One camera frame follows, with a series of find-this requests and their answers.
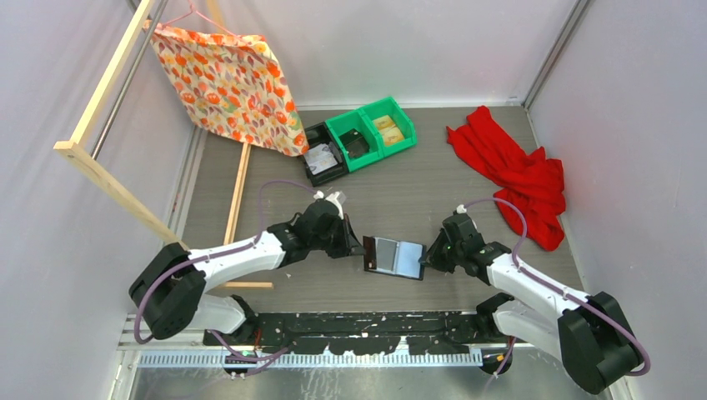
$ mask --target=clothes hanger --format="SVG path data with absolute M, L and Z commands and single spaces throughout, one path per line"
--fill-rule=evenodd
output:
M 188 17 L 188 16 L 190 16 L 190 15 L 192 15 L 192 14 L 197 14 L 198 16 L 200 16 L 201 18 L 205 19 L 207 22 L 212 23 L 214 26 L 216 26 L 217 28 L 220 28 L 220 29 L 223 30 L 224 32 L 226 32 L 226 33 L 228 33 L 228 34 L 230 34 L 230 35 L 232 35 L 232 36 L 237 36 L 235 33 L 229 31 L 229 30 L 226 29 L 225 27 L 222 27 L 221 25 L 217 24 L 216 22 L 214 22 L 214 21 L 208 19 L 207 16 L 203 15 L 199 10 L 197 10 L 197 7 L 194 5 L 194 3 L 192 2 L 192 0 L 188 0 L 188 1 L 189 1 L 189 12 L 187 12 L 187 13 L 184 14 L 184 15 L 182 15 L 182 17 L 174 18 L 173 20 L 167 21 L 167 22 L 163 23 L 162 25 L 163 25 L 164 27 L 167 27 L 167 26 L 169 26 L 170 24 L 179 21 L 180 19 L 184 19 L 184 18 L 186 18 L 186 17 Z

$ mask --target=red towel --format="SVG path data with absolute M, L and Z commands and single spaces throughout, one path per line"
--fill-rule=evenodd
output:
M 511 202 L 528 222 L 528 237 L 547 251 L 564 239 L 557 216 L 564 212 L 562 162 L 546 159 L 545 149 L 527 155 L 491 118 L 486 107 L 467 116 L 468 125 L 456 131 L 447 127 L 447 143 L 471 168 L 503 187 L 494 194 Z M 523 224 L 510 207 L 496 203 L 506 222 L 518 235 Z

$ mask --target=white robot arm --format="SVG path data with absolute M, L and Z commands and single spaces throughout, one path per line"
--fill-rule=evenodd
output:
M 476 307 L 485 325 L 481 328 L 517 337 L 557 358 L 589 393 L 600 393 L 644 361 L 623 333 L 581 307 L 583 303 L 599 310 L 633 335 L 613 297 L 574 290 L 516 260 L 518 265 L 503 244 L 486 243 L 469 215 L 455 212 L 442 222 L 422 263 L 447 273 L 460 266 L 468 275 L 503 291 Z
M 331 258 L 362 255 L 364 248 L 343 213 L 343 193 L 322 197 L 319 192 L 304 213 L 240 242 L 191 252 L 179 243 L 165 246 L 129 290 L 139 307 L 150 286 L 170 268 L 191 264 L 159 283 L 149 296 L 143 319 L 153 336 L 170 338 L 187 327 L 234 333 L 248 319 L 250 308 L 242 299 L 207 295 L 209 290 L 250 273 L 304 260 L 313 250 L 324 250 Z

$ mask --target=hanging cloth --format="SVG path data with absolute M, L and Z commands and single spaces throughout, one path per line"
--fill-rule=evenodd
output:
M 264 37 L 158 24 L 151 44 L 194 124 L 288 156 L 309 150 L 287 80 Z

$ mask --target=wooden frame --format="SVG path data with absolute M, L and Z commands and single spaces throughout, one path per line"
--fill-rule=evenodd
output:
M 130 20 L 123 37 L 120 39 L 118 47 L 113 53 L 105 72 L 103 72 L 96 89 L 93 91 L 93 95 L 88 101 L 88 105 L 83 111 L 71 137 L 68 140 L 56 142 L 54 144 L 54 150 L 62 157 L 66 158 L 78 171 L 83 173 L 91 182 L 95 183 L 96 186 L 101 188 L 138 221 L 155 232 L 164 242 L 181 243 L 185 249 L 188 249 L 186 243 L 130 193 L 110 172 L 94 160 L 85 149 L 88 140 L 93 135 L 93 130 L 96 127 L 98 119 L 110 98 L 116 81 L 126 61 L 130 57 L 130 52 L 135 42 L 138 40 L 143 24 L 149 16 L 150 9 L 156 1 L 157 0 L 142 0 L 139 3 L 133 14 L 133 18 Z M 223 14 L 218 7 L 217 0 L 207 0 L 207 5 L 214 20 L 223 25 Z M 238 177 L 233 190 L 231 209 L 228 215 L 228 226 L 224 239 L 224 243 L 226 244 L 231 243 L 235 235 L 238 211 L 243 196 L 243 184 L 248 170 L 249 159 L 250 145 L 244 143 L 241 161 L 238 166 Z M 271 282 L 229 282 L 224 286 L 226 288 L 272 288 L 273 284 Z
M 143 23 L 148 18 L 150 9 L 156 0 L 142 0 L 133 14 L 123 37 L 118 43 L 113 56 L 108 62 L 105 72 L 98 81 L 96 90 L 93 91 L 86 109 L 83 110 L 77 126 L 71 137 L 66 141 L 56 142 L 54 150 L 66 158 L 76 169 L 86 175 L 93 183 L 101 188 L 116 203 L 128 210 L 138 221 L 155 232 L 164 242 L 179 242 L 185 248 L 187 245 L 172 232 L 160 218 L 155 216 L 142 204 L 129 190 L 127 190 L 110 172 L 101 164 L 91 158 L 85 150 L 88 139 L 93 135 L 101 111 L 105 108 L 110 93 L 115 86 L 125 62 L 130 57 L 130 51 L 138 40 Z

